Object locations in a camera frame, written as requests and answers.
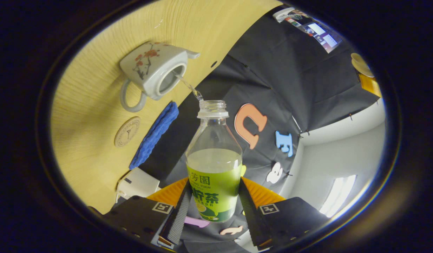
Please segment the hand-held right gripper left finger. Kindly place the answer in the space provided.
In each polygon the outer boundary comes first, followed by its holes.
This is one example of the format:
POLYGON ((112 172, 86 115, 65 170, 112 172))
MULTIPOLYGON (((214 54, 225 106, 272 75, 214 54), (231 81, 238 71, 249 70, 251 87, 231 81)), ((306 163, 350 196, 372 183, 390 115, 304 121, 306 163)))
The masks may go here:
POLYGON ((103 217, 144 245, 174 248, 181 240, 191 198, 186 177, 148 197, 130 197, 103 217))

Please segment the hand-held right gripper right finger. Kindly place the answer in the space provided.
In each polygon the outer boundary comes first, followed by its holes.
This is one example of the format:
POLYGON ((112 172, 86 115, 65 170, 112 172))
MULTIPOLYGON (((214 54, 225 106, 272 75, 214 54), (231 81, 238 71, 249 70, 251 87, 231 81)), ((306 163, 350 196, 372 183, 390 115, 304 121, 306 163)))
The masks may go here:
POLYGON ((285 199, 245 177, 238 194, 252 244, 259 250, 284 248, 329 221, 302 198, 285 199))

